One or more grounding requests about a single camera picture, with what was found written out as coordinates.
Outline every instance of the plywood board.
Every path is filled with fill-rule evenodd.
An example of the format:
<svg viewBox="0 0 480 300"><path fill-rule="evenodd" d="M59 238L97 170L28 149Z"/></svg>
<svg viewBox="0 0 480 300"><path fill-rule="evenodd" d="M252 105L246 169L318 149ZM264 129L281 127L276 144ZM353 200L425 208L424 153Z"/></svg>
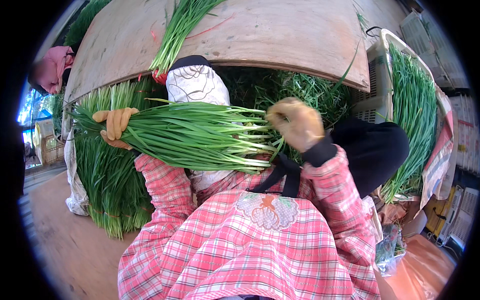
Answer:
<svg viewBox="0 0 480 300"><path fill-rule="evenodd" d="M120 257L138 233L109 239L89 216L71 213L66 171L29 192L40 256L62 299L118 299Z"/></svg>
<svg viewBox="0 0 480 300"><path fill-rule="evenodd" d="M145 74L157 54L173 0L113 0L95 17L73 64L65 100ZM227 0L186 38L177 58L256 66L344 81L370 91L367 55L351 0Z"/></svg>

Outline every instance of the floral embroidered patch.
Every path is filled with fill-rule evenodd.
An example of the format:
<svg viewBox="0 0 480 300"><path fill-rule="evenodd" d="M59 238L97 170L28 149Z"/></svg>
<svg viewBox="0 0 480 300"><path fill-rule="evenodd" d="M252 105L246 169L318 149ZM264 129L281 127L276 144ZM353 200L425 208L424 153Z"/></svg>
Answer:
<svg viewBox="0 0 480 300"><path fill-rule="evenodd" d="M242 211L257 226L278 231L295 223L299 205L295 199L276 195L248 192L237 201Z"/></svg>

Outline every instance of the gloved hand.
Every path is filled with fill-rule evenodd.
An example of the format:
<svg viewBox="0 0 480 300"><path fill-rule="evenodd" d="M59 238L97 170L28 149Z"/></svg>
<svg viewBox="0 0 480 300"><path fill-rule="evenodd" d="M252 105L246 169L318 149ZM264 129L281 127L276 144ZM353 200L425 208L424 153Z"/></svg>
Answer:
<svg viewBox="0 0 480 300"><path fill-rule="evenodd" d="M266 119L284 136L285 142L300 153L325 136L320 114L295 97L283 98L269 107Z"/></svg>
<svg viewBox="0 0 480 300"><path fill-rule="evenodd" d="M131 150L127 143L119 140L122 132L127 129L128 121L133 114L136 114L136 108L123 108L116 110L101 110L93 114L92 119L95 122L103 122L107 120L107 130L100 131L100 135L105 142L113 147Z"/></svg>

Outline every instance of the pink plaid shirt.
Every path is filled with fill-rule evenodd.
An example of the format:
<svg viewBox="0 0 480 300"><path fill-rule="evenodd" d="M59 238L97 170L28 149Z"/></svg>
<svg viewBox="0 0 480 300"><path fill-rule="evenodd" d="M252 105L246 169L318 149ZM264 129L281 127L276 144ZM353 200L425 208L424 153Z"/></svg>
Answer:
<svg viewBox="0 0 480 300"><path fill-rule="evenodd" d="M198 193L198 208L182 168L147 155L135 166L155 212L120 260L121 299L380 297L374 229L342 148L319 168L303 166L296 199L278 196L285 179L265 194L247 191L268 168L232 172Z"/></svg>

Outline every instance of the wooden table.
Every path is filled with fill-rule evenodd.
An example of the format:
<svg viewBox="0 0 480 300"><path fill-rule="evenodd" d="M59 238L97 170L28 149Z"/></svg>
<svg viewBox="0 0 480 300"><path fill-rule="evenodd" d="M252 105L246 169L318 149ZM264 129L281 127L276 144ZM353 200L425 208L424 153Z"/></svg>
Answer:
<svg viewBox="0 0 480 300"><path fill-rule="evenodd" d="M91 90L150 73L173 0L113 0L93 20L65 92L73 102ZM178 58L205 56L214 65L255 66L344 81L370 91L360 25L351 0L227 0L186 38Z"/></svg>

